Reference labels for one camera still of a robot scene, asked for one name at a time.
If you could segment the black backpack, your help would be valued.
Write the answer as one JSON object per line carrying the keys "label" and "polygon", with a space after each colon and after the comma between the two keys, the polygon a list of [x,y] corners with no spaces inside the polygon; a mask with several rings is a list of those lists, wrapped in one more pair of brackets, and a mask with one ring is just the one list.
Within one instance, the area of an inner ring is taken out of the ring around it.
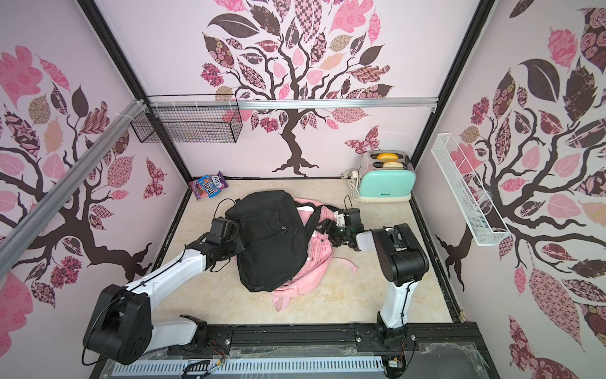
{"label": "black backpack", "polygon": [[244,246],[237,255],[238,273],[249,292],[273,292],[298,274],[322,208],[271,190],[238,199],[226,211],[226,218],[238,224]]}

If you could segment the pink backpack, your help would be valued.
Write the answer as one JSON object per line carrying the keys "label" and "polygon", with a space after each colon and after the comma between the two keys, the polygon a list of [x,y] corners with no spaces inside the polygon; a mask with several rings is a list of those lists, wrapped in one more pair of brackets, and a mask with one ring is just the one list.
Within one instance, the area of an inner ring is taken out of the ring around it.
{"label": "pink backpack", "polygon": [[292,298],[315,290],[331,262],[341,262],[354,273],[358,270],[358,267],[352,261],[334,255],[336,245],[330,240],[331,232],[336,227],[344,226],[344,213],[336,207],[320,202],[296,197],[294,200],[297,203],[298,214],[305,226],[311,225],[310,221],[315,211],[319,211],[319,220],[312,229],[303,267],[291,280],[271,293],[273,307],[276,312],[287,309]]}

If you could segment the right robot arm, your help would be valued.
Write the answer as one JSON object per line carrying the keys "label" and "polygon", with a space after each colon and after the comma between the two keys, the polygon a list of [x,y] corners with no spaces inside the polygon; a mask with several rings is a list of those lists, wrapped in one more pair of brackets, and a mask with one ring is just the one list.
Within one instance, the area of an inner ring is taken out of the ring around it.
{"label": "right robot arm", "polygon": [[381,272],[388,282],[383,306],[373,327],[374,340],[388,350],[407,346],[409,311],[413,292],[429,271],[429,259],[409,224],[365,230],[361,224],[340,226],[334,221],[318,229],[328,233],[333,246],[377,253]]}

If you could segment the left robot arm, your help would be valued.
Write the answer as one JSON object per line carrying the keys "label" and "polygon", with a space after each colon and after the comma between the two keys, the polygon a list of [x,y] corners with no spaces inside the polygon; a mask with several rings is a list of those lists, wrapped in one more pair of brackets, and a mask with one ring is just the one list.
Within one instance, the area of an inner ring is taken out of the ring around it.
{"label": "left robot arm", "polygon": [[239,237],[206,233],[153,273],[126,286],[112,284],[106,287],[99,295],[86,329],[84,351],[129,365],[143,355],[165,347],[205,349],[209,341],[207,322],[182,315],[154,323],[152,311],[185,282],[243,250]]}

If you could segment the blue M&M's packet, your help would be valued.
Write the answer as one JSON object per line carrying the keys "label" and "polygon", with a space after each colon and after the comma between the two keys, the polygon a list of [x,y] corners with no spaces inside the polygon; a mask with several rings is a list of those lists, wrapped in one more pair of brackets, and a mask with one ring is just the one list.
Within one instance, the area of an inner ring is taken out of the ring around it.
{"label": "blue M&M's packet", "polygon": [[198,181],[206,190],[206,193],[208,194],[207,197],[215,197],[221,192],[214,188],[211,181],[211,175],[206,175],[205,177],[200,178]]}

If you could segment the pink candy packet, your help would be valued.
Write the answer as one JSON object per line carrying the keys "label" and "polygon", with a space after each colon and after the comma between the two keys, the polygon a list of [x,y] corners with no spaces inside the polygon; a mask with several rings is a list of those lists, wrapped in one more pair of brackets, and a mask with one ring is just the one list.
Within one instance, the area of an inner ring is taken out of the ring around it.
{"label": "pink candy packet", "polygon": [[189,183],[189,187],[197,200],[207,197],[208,194],[198,180],[193,180]]}

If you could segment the purple candy packet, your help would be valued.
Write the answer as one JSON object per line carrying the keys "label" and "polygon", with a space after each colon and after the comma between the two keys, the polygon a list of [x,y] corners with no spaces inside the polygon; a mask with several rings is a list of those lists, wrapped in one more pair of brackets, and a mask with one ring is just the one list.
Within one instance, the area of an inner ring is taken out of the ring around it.
{"label": "purple candy packet", "polygon": [[211,181],[214,188],[216,188],[218,191],[225,190],[228,187],[227,180],[224,178],[222,172],[220,171],[217,174],[211,176]]}

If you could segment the mint green toaster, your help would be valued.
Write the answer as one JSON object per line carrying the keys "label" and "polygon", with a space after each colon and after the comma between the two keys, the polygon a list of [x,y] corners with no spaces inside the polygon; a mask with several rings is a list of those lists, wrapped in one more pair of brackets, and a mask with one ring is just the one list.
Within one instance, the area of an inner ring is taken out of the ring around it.
{"label": "mint green toaster", "polygon": [[361,155],[358,178],[361,202],[408,202],[417,175],[404,152],[373,150]]}

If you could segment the aluminium rail back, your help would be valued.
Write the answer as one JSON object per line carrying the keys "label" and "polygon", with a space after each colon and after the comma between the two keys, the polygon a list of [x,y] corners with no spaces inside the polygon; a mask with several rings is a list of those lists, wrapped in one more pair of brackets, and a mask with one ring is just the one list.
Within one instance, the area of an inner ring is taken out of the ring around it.
{"label": "aluminium rail back", "polygon": [[151,107],[238,107],[240,110],[304,109],[304,108],[387,108],[387,107],[437,107],[438,98],[388,97],[364,99],[282,99],[282,100],[229,100],[229,101],[175,101],[154,102]]}

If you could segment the aluminium rail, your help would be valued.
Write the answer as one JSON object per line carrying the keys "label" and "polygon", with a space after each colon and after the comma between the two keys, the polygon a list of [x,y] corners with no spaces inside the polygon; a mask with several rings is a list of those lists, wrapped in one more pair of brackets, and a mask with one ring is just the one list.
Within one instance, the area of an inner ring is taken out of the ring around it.
{"label": "aluminium rail", "polygon": [[50,223],[55,214],[74,194],[79,186],[86,180],[91,171],[102,158],[111,150],[119,140],[130,123],[145,111],[144,101],[135,100],[110,124],[107,131],[99,137],[66,172],[66,175],[53,186],[49,193],[43,196],[38,205],[25,219],[9,233],[1,245],[1,275],[6,273],[17,263],[19,257],[28,249],[44,227]]}
{"label": "aluminium rail", "polygon": [[364,99],[282,99],[282,100],[229,100],[229,101],[175,101],[154,102],[151,107],[238,107],[240,110],[304,109],[304,108],[387,108],[387,107],[437,107],[438,98],[388,97]]}

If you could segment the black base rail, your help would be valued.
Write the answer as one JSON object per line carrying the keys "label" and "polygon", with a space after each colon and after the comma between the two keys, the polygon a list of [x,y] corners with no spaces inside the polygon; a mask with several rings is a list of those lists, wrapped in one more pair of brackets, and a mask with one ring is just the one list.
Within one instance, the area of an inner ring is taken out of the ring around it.
{"label": "black base rail", "polygon": [[[475,323],[412,323],[399,328],[388,328],[382,321],[349,325],[207,325],[195,319],[194,323],[194,336],[185,343],[168,344],[170,354],[194,357],[214,351],[225,355],[253,347],[344,346],[392,359],[395,367],[388,370],[388,377],[394,377],[407,368],[407,352],[426,351],[430,344],[473,343],[478,348],[481,368],[490,378],[499,376]],[[84,346],[101,358],[133,365],[151,347],[153,331],[150,324],[123,328],[118,322],[92,322],[85,333]]]}

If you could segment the aluminium rail left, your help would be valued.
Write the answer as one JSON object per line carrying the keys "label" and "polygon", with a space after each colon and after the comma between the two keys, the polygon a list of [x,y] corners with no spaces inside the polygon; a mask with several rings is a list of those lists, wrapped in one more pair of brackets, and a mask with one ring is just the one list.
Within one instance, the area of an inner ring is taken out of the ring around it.
{"label": "aluminium rail left", "polygon": [[107,131],[99,137],[66,172],[66,175],[53,186],[49,193],[43,196],[38,205],[25,219],[9,233],[1,245],[1,275],[6,273],[17,263],[19,257],[28,249],[44,227],[50,223],[55,214],[74,194],[79,186],[86,180],[91,171],[102,158],[111,150],[119,140],[130,123],[145,111],[144,101],[135,100],[110,124]]}

